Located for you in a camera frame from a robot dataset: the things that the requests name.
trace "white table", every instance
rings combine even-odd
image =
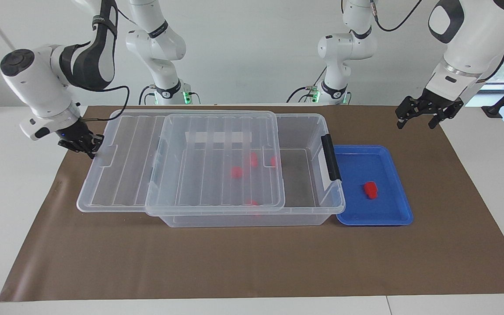
[[[26,107],[0,108],[0,290],[66,152],[56,137],[32,142],[20,132],[18,122],[29,113]],[[504,234],[504,123],[486,118],[479,108],[464,108],[442,128]],[[18,314],[125,314],[134,309],[165,315],[499,314],[504,313],[504,295],[0,303],[0,313]]]

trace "blue tray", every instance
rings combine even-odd
[[[390,152],[383,146],[336,145],[346,210],[338,214],[345,225],[408,225],[412,209]],[[369,199],[364,184],[375,182],[378,198]]]

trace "green indicator light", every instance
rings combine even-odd
[[[184,101],[186,102],[186,105],[192,102],[192,98],[190,97],[190,94],[188,94],[188,92],[184,92]]]
[[[320,98],[320,91],[316,91],[314,96],[312,97],[312,102],[318,102],[318,98]]]

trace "white label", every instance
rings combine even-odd
[[[231,139],[229,142],[232,143],[238,143],[238,142],[244,142],[244,132],[214,132],[213,133],[213,142],[215,143],[224,143],[226,135],[227,134],[231,135]],[[196,139],[195,142],[198,143],[206,143],[207,142],[207,136],[209,132],[204,131],[204,132],[196,132]],[[190,133],[186,131],[186,141],[189,141],[190,138]],[[246,142],[252,142],[252,133],[246,133]]]
[[[326,156],[324,155],[324,150],[320,150],[318,153],[318,164],[320,165],[320,174],[322,175],[322,185],[324,185],[324,191],[328,190],[332,181],[330,180],[330,174],[328,173],[328,164],[326,163]]]

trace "red block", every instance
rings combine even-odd
[[[378,197],[378,187],[375,182],[367,182],[364,186],[364,193],[367,194],[369,199],[376,199]]]
[[[250,153],[250,166],[253,168],[258,167],[258,154],[256,152]]]
[[[231,169],[231,177],[232,178],[242,178],[242,174],[244,172],[242,171],[242,167],[233,167]]]

